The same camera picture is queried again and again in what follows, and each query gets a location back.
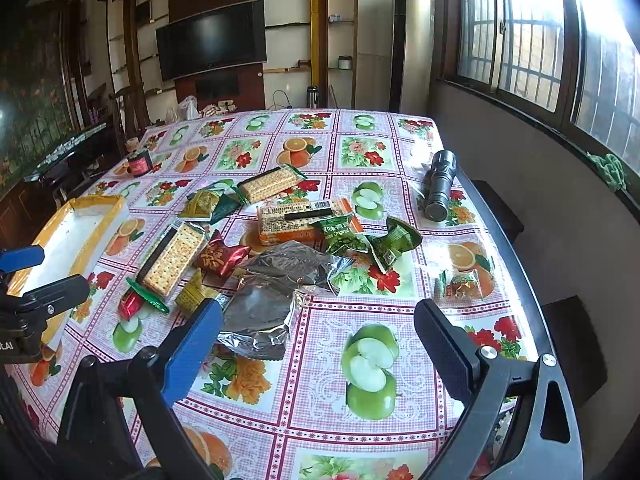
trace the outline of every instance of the red snack package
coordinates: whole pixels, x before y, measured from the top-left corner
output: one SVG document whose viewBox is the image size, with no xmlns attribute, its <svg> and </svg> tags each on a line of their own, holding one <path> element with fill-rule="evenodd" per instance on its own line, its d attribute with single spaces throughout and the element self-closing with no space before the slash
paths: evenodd
<svg viewBox="0 0 640 480">
<path fill-rule="evenodd" d="M 140 310 L 145 298 L 140 296 L 132 288 L 129 288 L 122 296 L 118 304 L 118 313 L 127 321 L 131 319 L 137 311 Z"/>
<path fill-rule="evenodd" d="M 228 278 L 242 259 L 249 254 L 251 247 L 236 245 L 227 247 L 217 229 L 211 235 L 211 240 L 202 250 L 194 262 L 194 267 L 210 270 L 221 278 Z"/>
</svg>

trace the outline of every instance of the green towel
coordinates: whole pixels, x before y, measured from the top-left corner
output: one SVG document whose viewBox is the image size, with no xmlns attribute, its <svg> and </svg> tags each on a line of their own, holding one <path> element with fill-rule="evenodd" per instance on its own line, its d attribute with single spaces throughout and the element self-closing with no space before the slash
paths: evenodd
<svg viewBox="0 0 640 480">
<path fill-rule="evenodd" d="M 625 172 L 622 169 L 622 163 L 619 158 L 612 153 L 607 153 L 604 158 L 591 155 L 589 152 L 587 152 L 587 156 L 589 160 L 595 164 L 596 168 L 598 168 L 598 174 L 606 182 L 610 190 L 613 192 L 619 189 L 626 190 Z"/>
</svg>

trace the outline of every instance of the flat screen television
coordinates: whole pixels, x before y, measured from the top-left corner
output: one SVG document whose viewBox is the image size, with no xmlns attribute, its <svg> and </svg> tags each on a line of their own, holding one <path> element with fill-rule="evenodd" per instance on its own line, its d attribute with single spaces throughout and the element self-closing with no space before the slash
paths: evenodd
<svg viewBox="0 0 640 480">
<path fill-rule="evenodd" d="M 190 16 L 156 29 L 162 79 L 267 61 L 264 0 Z"/>
</svg>

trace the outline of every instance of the window frame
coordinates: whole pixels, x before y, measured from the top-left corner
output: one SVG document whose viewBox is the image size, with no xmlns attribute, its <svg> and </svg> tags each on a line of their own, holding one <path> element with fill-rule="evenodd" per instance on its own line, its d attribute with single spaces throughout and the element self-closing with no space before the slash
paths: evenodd
<svg viewBox="0 0 640 480">
<path fill-rule="evenodd" d="M 605 156 L 613 153 L 606 145 L 576 125 L 584 87 L 586 57 L 586 20 L 579 0 L 562 0 L 564 7 L 564 47 L 562 71 L 556 110 L 550 110 L 519 95 L 498 87 L 500 68 L 503 63 L 504 45 L 504 0 L 494 0 L 494 55 L 491 77 L 488 84 L 458 74 L 460 49 L 462 48 L 463 1 L 444 0 L 443 56 L 440 79 L 468 89 L 480 97 L 500 105 L 539 130 L 545 131 L 557 142 L 583 160 L 597 174 L 591 155 Z M 625 171 L 626 191 L 616 195 L 640 222 L 640 175 L 618 156 Z"/>
</svg>

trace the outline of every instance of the silver foil wrapper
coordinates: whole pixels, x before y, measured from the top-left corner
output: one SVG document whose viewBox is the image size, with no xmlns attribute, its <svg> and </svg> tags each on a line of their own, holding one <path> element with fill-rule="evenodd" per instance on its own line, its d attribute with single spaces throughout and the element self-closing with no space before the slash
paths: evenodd
<svg viewBox="0 0 640 480">
<path fill-rule="evenodd" d="M 248 273 L 225 308 L 218 341 L 243 357 L 281 360 L 306 294 L 314 286 L 337 294 L 331 279 L 352 263 L 294 240 L 254 256 L 241 265 Z"/>
</svg>

